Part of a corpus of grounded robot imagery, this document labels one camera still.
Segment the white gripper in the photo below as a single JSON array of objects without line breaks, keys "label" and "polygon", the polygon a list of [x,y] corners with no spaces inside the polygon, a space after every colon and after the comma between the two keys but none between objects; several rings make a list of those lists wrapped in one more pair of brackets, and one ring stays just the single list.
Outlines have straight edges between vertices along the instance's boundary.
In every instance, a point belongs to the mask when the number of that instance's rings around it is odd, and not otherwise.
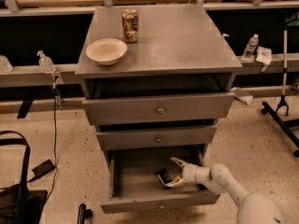
[{"label": "white gripper", "polygon": [[169,188],[181,187],[188,184],[205,184],[211,180],[210,169],[206,167],[188,164],[186,161],[171,157],[171,161],[176,163],[182,170],[182,177],[177,176],[173,181],[167,183]]}]

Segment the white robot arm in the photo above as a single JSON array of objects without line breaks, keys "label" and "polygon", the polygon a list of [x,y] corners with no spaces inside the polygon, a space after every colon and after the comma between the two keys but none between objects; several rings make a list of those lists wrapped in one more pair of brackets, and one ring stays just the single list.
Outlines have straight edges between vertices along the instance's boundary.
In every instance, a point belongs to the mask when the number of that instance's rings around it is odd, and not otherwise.
[{"label": "white robot arm", "polygon": [[237,207],[236,224],[286,224],[276,202],[256,192],[249,192],[223,164],[201,167],[175,157],[171,160],[182,170],[181,176],[167,183],[170,188],[186,184],[201,184],[215,193],[227,192]]}]

